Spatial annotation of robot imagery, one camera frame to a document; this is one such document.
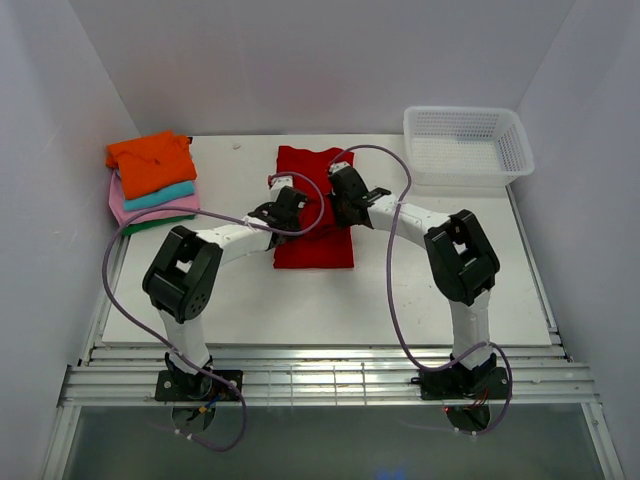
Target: white table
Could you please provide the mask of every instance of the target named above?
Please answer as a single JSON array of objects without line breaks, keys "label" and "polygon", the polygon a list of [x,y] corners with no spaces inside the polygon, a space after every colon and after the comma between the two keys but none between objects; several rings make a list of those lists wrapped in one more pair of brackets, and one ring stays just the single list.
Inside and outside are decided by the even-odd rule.
[{"label": "white table", "polygon": [[[266,178],[275,171],[279,145],[314,151],[361,143],[404,155],[400,135],[287,135],[195,137],[191,152],[198,170],[202,208],[237,217],[268,200]],[[390,157],[356,152],[355,166],[370,188],[399,193],[405,179]],[[407,201],[446,213],[466,208],[478,217],[501,263],[492,291],[491,338],[503,345],[549,345],[547,324],[505,189],[415,188]],[[197,218],[191,229],[221,222]],[[173,225],[131,237],[116,296],[137,318],[163,331],[141,288],[142,277]],[[225,265],[204,311],[210,344],[396,346],[385,295],[387,234],[352,230],[353,270],[274,270],[273,254],[255,254]],[[450,345],[451,316],[437,290],[426,252],[399,238],[394,250],[396,308],[406,340],[413,345]],[[114,308],[102,340],[106,344],[153,344]]]}]

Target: orange folded cloth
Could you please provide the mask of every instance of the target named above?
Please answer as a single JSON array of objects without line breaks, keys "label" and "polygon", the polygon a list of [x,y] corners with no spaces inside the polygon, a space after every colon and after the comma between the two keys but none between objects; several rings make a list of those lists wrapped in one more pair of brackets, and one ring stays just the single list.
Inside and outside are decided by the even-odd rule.
[{"label": "orange folded cloth", "polygon": [[106,165],[120,170],[122,190],[133,200],[174,183],[196,179],[189,138],[167,131],[107,146]]}]

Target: white wall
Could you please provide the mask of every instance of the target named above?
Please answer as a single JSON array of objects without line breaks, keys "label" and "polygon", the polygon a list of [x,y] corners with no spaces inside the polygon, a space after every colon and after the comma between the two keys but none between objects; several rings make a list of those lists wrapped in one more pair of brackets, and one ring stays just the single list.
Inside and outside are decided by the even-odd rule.
[{"label": "white wall", "polygon": [[141,133],[400,132],[515,108],[573,0],[71,0]]},{"label": "white wall", "polygon": [[519,108],[537,163],[518,207],[569,352],[640,478],[640,5],[578,0]]},{"label": "white wall", "polygon": [[104,146],[137,131],[67,0],[2,0],[0,63],[0,477],[20,480],[99,293]]}]

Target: white plastic basket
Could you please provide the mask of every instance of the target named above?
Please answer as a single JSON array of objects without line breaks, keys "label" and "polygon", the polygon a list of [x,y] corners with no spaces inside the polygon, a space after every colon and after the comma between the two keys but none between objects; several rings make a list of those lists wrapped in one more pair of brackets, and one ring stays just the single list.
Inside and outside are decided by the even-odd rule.
[{"label": "white plastic basket", "polygon": [[503,187],[534,168],[520,118],[503,108],[409,107],[404,139],[422,185]]}]

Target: cable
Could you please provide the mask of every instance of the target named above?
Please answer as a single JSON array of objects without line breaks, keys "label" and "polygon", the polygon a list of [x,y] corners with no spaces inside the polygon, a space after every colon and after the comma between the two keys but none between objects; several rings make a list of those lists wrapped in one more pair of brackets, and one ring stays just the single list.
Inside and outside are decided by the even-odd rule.
[{"label": "cable", "polygon": [[[322,216],[324,215],[324,209],[325,209],[325,202],[324,202],[324,198],[322,196],[322,192],[320,191],[320,189],[318,188],[318,186],[313,183],[313,181],[311,181],[310,178],[306,177],[305,175],[302,175],[300,173],[297,172],[280,172],[277,173],[275,175],[272,175],[272,178],[276,178],[276,177],[285,177],[285,176],[296,176],[299,177],[301,179],[303,179],[304,181],[308,182],[313,189],[316,191],[316,193],[318,194],[318,196],[320,197],[320,213],[318,214],[318,218],[316,218],[316,220],[307,228],[302,229],[302,230],[298,230],[295,232],[290,232],[290,231],[286,231],[286,230],[280,230],[277,228],[271,228],[271,227],[267,227],[265,225],[258,225],[258,224],[253,224],[253,223],[249,223],[248,225],[251,226],[252,228],[256,228],[258,230],[264,230],[266,232],[271,232],[271,233],[276,233],[278,235],[286,235],[286,236],[290,236],[290,237],[299,237],[301,235],[304,235],[305,233],[310,232],[311,230],[313,230],[322,220]],[[177,433],[181,433],[185,436],[187,436],[187,438],[189,438],[190,440],[194,440],[195,442],[213,450],[216,452],[227,452],[229,450],[231,450],[233,447],[235,447],[236,445],[238,445],[238,443],[240,443],[240,441],[242,440],[242,437],[244,436],[244,433],[246,431],[247,428],[247,403],[245,402],[244,397],[242,396],[242,393],[240,392],[240,390],[238,390],[238,388],[233,385],[231,382],[229,382],[228,380],[225,380],[224,378],[215,375],[214,373],[211,373],[209,370],[206,370],[204,368],[199,367],[198,365],[196,365],[194,362],[192,362],[189,358],[187,358],[186,356],[184,356],[182,353],[180,353],[180,351],[178,351],[178,349],[176,348],[175,345],[173,345],[173,343],[171,343],[168,339],[164,338],[162,335],[160,335],[158,332],[156,332],[154,329],[152,329],[151,327],[148,327],[147,325],[145,325],[144,323],[142,323],[140,320],[138,320],[136,317],[134,317],[131,313],[129,313],[127,311],[126,308],[124,308],[122,306],[122,304],[118,301],[118,299],[115,297],[115,294],[113,292],[113,290],[111,289],[111,286],[109,285],[109,258],[111,256],[111,252],[113,250],[113,246],[116,243],[116,240],[118,239],[118,237],[120,237],[122,231],[132,222],[134,222],[135,220],[144,217],[145,215],[148,215],[150,213],[153,212],[162,212],[162,211],[176,211],[176,212],[186,212],[186,213],[195,213],[198,215],[204,215],[207,217],[212,217],[212,218],[217,218],[219,220],[224,220],[230,223],[235,223],[237,225],[246,225],[247,223],[244,220],[240,220],[238,218],[234,218],[234,217],[230,217],[227,215],[221,215],[219,213],[214,213],[214,212],[207,212],[205,210],[200,210],[197,208],[188,208],[188,207],[153,207],[150,208],[148,210],[145,210],[143,212],[137,213],[135,215],[133,215],[131,218],[129,218],[128,220],[126,220],[122,225],[120,225],[116,231],[113,233],[113,235],[111,236],[111,238],[109,239],[109,242],[107,243],[107,247],[105,249],[104,252],[104,257],[102,259],[102,270],[101,270],[101,276],[102,276],[102,286],[104,287],[104,291],[107,295],[107,298],[111,301],[111,303],[113,304],[114,307],[116,307],[116,309],[127,319],[129,320],[131,323],[133,323],[135,326],[137,326],[138,328],[141,328],[142,330],[144,330],[145,332],[147,332],[149,335],[151,335],[152,337],[154,337],[156,340],[158,340],[160,343],[162,343],[164,346],[166,346],[176,357],[178,357],[180,360],[182,360],[186,365],[188,365],[189,367],[195,369],[196,371],[200,372],[201,374],[211,378],[212,380],[216,381],[216,382],[220,382],[223,385],[225,385],[227,388],[233,390],[233,392],[238,396],[238,399],[240,400],[240,403],[242,404],[242,425],[240,427],[240,432],[238,433],[238,435],[236,436],[236,438],[231,441],[231,443],[229,443],[226,446],[218,446],[218,445],[214,445],[206,440],[203,439],[199,439],[198,437],[191,435],[187,432],[182,432],[180,429],[176,429],[175,431]]]},{"label": "cable", "polygon": [[385,265],[385,271],[386,271],[386,277],[387,277],[387,282],[386,282],[387,304],[389,306],[389,313],[391,314],[391,321],[393,323],[393,329],[396,332],[396,337],[398,338],[398,342],[400,343],[400,347],[402,347],[402,350],[404,351],[405,355],[407,356],[407,358],[409,359],[409,361],[411,363],[413,363],[416,367],[418,367],[422,371],[432,372],[432,373],[442,372],[442,371],[448,370],[449,368],[451,368],[454,365],[460,363],[460,361],[464,360],[466,357],[468,357],[469,355],[471,355],[473,352],[475,352],[476,350],[478,350],[480,348],[483,348],[483,347],[486,347],[486,346],[492,346],[493,348],[498,350],[498,352],[500,353],[500,356],[502,357],[502,359],[505,362],[505,366],[506,366],[506,369],[507,369],[507,374],[508,374],[508,377],[509,377],[509,379],[508,379],[508,381],[509,381],[509,393],[507,395],[507,399],[506,399],[506,401],[504,403],[502,411],[500,412],[500,415],[498,416],[496,421],[493,422],[485,430],[482,430],[482,432],[481,432],[481,433],[488,433],[488,432],[492,431],[502,421],[502,419],[506,415],[507,409],[509,408],[509,404],[511,403],[512,383],[513,383],[513,372],[511,371],[511,365],[509,364],[507,356],[504,354],[504,351],[502,350],[502,348],[500,348],[498,345],[496,345],[493,342],[490,342],[490,343],[487,343],[487,342],[477,343],[477,344],[473,345],[471,348],[465,350],[462,354],[460,354],[459,356],[457,356],[453,360],[445,363],[444,365],[440,365],[439,367],[427,367],[426,365],[423,365],[422,363],[420,363],[418,361],[418,359],[413,356],[413,354],[411,353],[411,350],[409,350],[409,346],[407,345],[407,342],[404,340],[404,336],[402,335],[402,331],[400,330],[400,323],[398,321],[398,315],[396,313],[396,307],[395,307],[395,303],[394,303],[394,299],[393,299],[393,285],[392,285],[392,278],[391,278],[391,273],[392,273],[391,265],[392,265],[392,258],[393,258],[393,243],[394,243],[394,240],[395,240],[395,237],[396,237],[396,231],[398,230],[398,219],[400,218],[400,210],[402,209],[402,202],[405,199],[405,197],[407,196],[407,194],[409,193],[409,190],[411,190],[411,186],[413,184],[413,178],[411,177],[411,172],[409,171],[409,167],[404,162],[404,160],[402,160],[397,154],[395,154],[394,152],[392,152],[388,148],[381,147],[379,145],[363,144],[363,145],[355,145],[353,147],[349,147],[349,148],[343,150],[342,152],[340,152],[338,155],[336,155],[334,157],[334,159],[331,161],[331,164],[339,162],[340,159],[344,155],[346,155],[348,152],[352,152],[354,150],[359,150],[359,149],[362,149],[362,148],[379,150],[381,152],[384,152],[384,153],[390,155],[391,157],[393,157],[393,159],[396,162],[398,162],[400,164],[400,166],[404,170],[404,173],[405,173],[405,175],[407,177],[407,185],[404,188],[404,190],[402,190],[402,193],[398,196],[398,202],[397,202],[396,210],[395,210],[395,212],[393,214],[393,220],[391,222],[391,229],[389,230],[389,240],[388,240],[388,243],[387,243],[387,255],[386,255],[386,265]]}]

